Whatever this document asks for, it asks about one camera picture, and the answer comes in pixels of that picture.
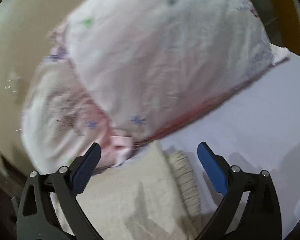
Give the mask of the beige cable-knit sweater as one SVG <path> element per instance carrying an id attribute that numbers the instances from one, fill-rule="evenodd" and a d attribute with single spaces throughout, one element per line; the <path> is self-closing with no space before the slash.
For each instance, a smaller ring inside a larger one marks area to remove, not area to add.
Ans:
<path id="1" fill-rule="evenodd" d="M 158 142 L 133 163 L 94 175 L 76 199 L 104 239 L 195 239 L 203 227 L 186 155 Z"/>

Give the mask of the lavender bed sheet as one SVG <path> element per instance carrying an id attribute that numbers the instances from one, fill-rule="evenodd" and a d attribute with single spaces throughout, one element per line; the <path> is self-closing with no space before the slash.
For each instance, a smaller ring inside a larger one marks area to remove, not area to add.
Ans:
<path id="1" fill-rule="evenodd" d="M 156 141 L 167 154 L 186 155 L 204 227 L 222 196 L 197 158 L 203 141 L 244 172 L 270 173 L 280 204 L 282 236 L 289 235 L 300 220 L 300 57 L 292 55 L 214 111 Z"/>

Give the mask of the pink floral left pillow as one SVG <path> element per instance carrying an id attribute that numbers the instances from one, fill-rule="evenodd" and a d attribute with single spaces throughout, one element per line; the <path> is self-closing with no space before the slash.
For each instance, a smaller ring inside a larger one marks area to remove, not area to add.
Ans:
<path id="1" fill-rule="evenodd" d="M 110 118 L 80 83 L 65 30 L 61 23 L 51 31 L 53 47 L 34 72 L 21 115 L 21 140 L 41 174 L 70 165 L 95 142 L 102 150 L 98 167 L 119 166 L 130 157 L 133 140 L 112 129 Z"/>

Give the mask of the pink floral pillow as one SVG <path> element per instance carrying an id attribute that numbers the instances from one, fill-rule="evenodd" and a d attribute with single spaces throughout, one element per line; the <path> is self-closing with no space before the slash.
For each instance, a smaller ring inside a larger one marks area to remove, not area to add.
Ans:
<path id="1" fill-rule="evenodd" d="M 192 122 L 289 54 L 250 0 L 85 0 L 60 42 L 115 131 L 136 142 Z"/>
<path id="2" fill-rule="evenodd" d="M 51 31 L 53 47 L 34 72 L 21 115 L 21 140 L 41 174 L 70 165 L 95 142 L 102 150 L 98 167 L 119 166 L 130 157 L 133 140 L 112 129 L 110 118 L 80 83 L 65 30 L 61 23 Z"/>

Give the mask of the pink floral right pillow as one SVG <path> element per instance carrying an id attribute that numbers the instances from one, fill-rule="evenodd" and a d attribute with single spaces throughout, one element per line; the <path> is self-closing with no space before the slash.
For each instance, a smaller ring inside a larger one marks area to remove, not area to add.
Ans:
<path id="1" fill-rule="evenodd" d="M 250 0 L 85 0 L 60 42 L 115 131 L 136 142 L 192 122 L 289 54 Z"/>

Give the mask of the wooden headboard frame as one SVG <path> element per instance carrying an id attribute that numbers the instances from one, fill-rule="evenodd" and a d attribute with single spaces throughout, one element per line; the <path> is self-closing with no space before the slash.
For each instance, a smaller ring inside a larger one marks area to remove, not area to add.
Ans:
<path id="1" fill-rule="evenodd" d="M 300 56 L 300 0 L 251 0 L 271 43 Z"/>

